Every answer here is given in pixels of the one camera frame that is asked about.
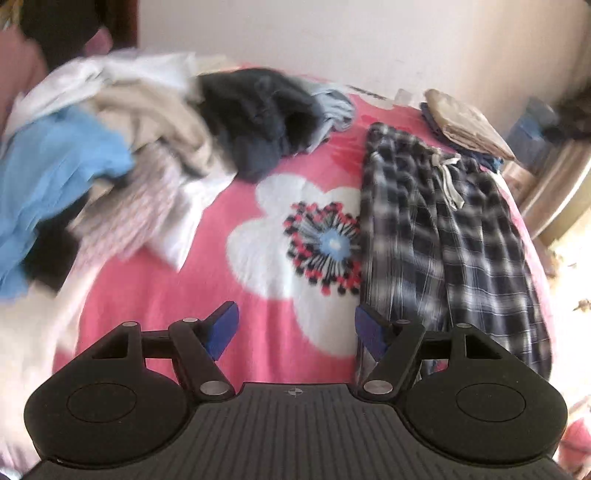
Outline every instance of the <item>light blue fabric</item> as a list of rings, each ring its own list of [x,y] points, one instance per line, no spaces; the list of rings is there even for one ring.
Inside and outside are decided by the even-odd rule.
[[[27,291],[20,263],[37,222],[85,194],[94,177],[119,177],[133,166],[123,138],[75,106],[20,130],[0,160],[0,298]]]

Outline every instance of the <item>drawstring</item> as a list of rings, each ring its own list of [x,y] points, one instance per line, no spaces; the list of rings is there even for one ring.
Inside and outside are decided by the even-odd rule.
[[[440,149],[435,150],[431,157],[431,165],[439,168],[441,171],[441,176],[443,178],[443,196],[454,212],[464,206],[464,199],[453,186],[452,174],[447,166],[456,164],[460,158],[459,155],[456,155],[453,158],[443,159],[441,157]]]

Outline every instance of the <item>folded beige item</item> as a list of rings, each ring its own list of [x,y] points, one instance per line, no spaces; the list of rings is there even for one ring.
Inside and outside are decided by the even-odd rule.
[[[429,111],[449,140],[470,150],[515,160],[509,145],[478,108],[435,89],[427,90],[425,98]]]

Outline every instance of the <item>white flower pattern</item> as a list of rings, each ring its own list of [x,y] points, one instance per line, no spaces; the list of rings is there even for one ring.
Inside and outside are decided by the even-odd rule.
[[[347,261],[355,249],[347,234],[354,227],[351,219],[359,215],[359,190],[339,187],[324,193],[304,177],[276,174],[260,182],[255,195],[265,216],[237,226],[226,243],[234,276],[247,291],[262,298],[292,300],[303,334],[322,352],[353,355],[359,277],[357,262],[356,268],[345,268],[347,272],[343,265],[351,265]],[[294,236],[290,235],[294,216],[306,207],[314,220],[332,218],[335,212],[343,221],[337,220],[338,228],[328,225],[322,232],[307,237],[308,242],[317,241],[316,252],[325,254],[322,264],[310,264],[305,245],[294,243]],[[298,248],[303,252],[301,258],[305,258],[299,271]]]

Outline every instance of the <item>metal pin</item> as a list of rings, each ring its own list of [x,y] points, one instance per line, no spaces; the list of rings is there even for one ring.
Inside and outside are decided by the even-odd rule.
[[[202,384],[199,389],[202,393],[215,397],[217,395],[224,395],[224,393],[230,390],[230,385],[219,380],[210,380],[209,382]]]
[[[363,385],[363,389],[373,395],[386,395],[393,390],[392,384],[385,380],[370,380]]]

